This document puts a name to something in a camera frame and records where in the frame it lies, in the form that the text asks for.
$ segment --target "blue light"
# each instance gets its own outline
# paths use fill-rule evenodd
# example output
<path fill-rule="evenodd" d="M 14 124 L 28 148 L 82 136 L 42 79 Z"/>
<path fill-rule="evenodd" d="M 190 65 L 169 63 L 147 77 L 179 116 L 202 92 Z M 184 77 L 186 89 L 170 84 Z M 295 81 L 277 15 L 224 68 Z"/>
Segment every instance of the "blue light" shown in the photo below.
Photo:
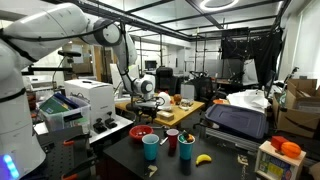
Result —
<path fill-rule="evenodd" d="M 7 168 L 10 171 L 11 176 L 14 179 L 17 179 L 19 177 L 19 172 L 18 172 L 16 166 L 14 165 L 14 163 L 12 161 L 12 158 L 9 155 L 4 155 L 3 156 L 3 161 L 6 163 Z"/>

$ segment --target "banana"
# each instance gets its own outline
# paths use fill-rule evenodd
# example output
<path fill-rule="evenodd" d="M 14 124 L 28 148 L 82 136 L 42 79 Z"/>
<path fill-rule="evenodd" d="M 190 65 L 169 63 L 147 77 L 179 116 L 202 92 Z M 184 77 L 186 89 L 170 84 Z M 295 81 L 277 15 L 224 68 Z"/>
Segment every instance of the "banana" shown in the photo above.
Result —
<path fill-rule="evenodd" d="M 199 166 L 201 162 L 211 162 L 212 159 L 207 154 L 201 154 L 197 157 L 196 166 Z"/>

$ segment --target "blue cup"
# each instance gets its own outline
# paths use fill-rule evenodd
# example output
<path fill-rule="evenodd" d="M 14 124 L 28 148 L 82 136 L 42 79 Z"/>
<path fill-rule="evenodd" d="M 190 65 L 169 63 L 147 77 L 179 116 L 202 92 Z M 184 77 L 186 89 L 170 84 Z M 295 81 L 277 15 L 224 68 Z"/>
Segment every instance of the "blue cup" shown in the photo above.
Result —
<path fill-rule="evenodd" d="M 180 147 L 180 158 L 183 160 L 190 160 L 192 156 L 192 147 L 193 147 L 195 138 L 193 137 L 192 142 L 183 142 L 181 141 L 182 138 L 179 138 L 180 136 L 182 136 L 182 134 L 178 136 L 179 147 Z"/>
<path fill-rule="evenodd" d="M 155 160 L 158 152 L 159 136 L 155 134 L 147 134 L 142 137 L 144 146 L 144 157 L 149 160 Z"/>

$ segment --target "white robotic arm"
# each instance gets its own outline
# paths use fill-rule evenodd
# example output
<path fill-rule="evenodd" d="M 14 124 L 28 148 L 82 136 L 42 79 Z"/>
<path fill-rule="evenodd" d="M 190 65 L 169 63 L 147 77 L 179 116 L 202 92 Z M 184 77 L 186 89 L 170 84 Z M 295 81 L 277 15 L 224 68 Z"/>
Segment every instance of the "white robotic arm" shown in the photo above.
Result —
<path fill-rule="evenodd" d="M 79 7 L 66 3 L 27 16 L 0 30 L 0 174 L 20 179 L 45 159 L 32 131 L 21 69 L 78 37 L 88 44 L 113 47 L 125 89 L 148 98 L 153 84 L 128 75 L 137 53 L 130 36 L 108 19 L 88 20 Z"/>

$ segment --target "black curtain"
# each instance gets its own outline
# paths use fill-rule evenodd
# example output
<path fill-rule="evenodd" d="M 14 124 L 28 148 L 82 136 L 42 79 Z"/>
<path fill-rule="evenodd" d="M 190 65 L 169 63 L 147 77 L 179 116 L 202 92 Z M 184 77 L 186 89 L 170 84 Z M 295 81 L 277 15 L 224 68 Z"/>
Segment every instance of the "black curtain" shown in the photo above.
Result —
<path fill-rule="evenodd" d="M 243 40 L 233 40 L 225 36 L 221 41 L 222 59 L 254 59 L 258 80 L 261 85 L 267 82 L 271 70 L 276 72 L 277 58 L 282 48 L 282 31 Z"/>

